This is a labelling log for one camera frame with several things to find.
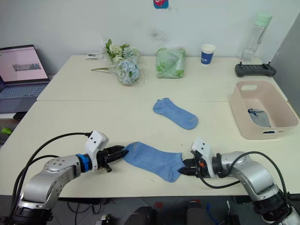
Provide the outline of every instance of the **green object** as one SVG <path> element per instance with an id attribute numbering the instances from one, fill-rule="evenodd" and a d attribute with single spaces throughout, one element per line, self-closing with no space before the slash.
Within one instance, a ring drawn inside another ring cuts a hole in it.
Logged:
<path id="1" fill-rule="evenodd" d="M 7 127 L 3 128 L 1 130 L 1 133 L 5 134 L 5 135 L 11 135 L 12 132 L 13 131 L 11 129 L 7 128 Z"/>
<path id="2" fill-rule="evenodd" d="M 156 53 L 158 78 L 182 78 L 184 72 L 183 48 L 161 48 Z"/>
<path id="3" fill-rule="evenodd" d="M 272 19 L 272 15 L 260 13 L 257 15 L 256 20 L 254 22 L 255 25 L 260 27 L 267 27 Z"/>

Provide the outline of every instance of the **blue ring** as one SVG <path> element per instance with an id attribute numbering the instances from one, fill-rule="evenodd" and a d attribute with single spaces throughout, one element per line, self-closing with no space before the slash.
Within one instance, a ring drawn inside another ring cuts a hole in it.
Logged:
<path id="1" fill-rule="evenodd" d="M 76 154 L 79 158 L 81 158 L 84 165 L 84 173 L 89 171 L 89 159 L 84 157 L 82 154 Z"/>

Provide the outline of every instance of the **remote controller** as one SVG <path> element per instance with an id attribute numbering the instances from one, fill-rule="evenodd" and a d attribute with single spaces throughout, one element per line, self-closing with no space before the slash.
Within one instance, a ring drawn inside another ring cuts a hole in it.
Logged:
<path id="1" fill-rule="evenodd" d="M 274 76 L 276 73 L 276 69 L 270 66 L 270 62 L 268 64 L 261 65 L 243 65 L 242 62 L 235 66 L 235 72 L 238 77 L 242 77 L 245 75 L 266 75 L 266 76 Z"/>

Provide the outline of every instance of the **white wall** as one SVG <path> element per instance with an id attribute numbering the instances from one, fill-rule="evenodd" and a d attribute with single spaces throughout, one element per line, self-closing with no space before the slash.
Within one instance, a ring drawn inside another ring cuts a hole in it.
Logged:
<path id="1" fill-rule="evenodd" d="M 98 51 L 99 34 L 135 45 L 143 55 L 162 46 L 198 56 L 213 43 L 217 56 L 239 56 L 257 12 L 274 15 L 257 53 L 273 58 L 300 10 L 299 0 L 0 0 L 0 47 L 34 44 L 48 73 L 73 54 Z"/>

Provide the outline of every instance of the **small plastic bag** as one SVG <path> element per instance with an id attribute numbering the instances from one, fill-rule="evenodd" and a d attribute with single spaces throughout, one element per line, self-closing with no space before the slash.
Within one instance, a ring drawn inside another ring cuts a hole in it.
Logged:
<path id="1" fill-rule="evenodd" d="M 183 48 L 161 48 L 156 53 L 156 70 L 158 78 L 182 78 L 184 73 Z"/>

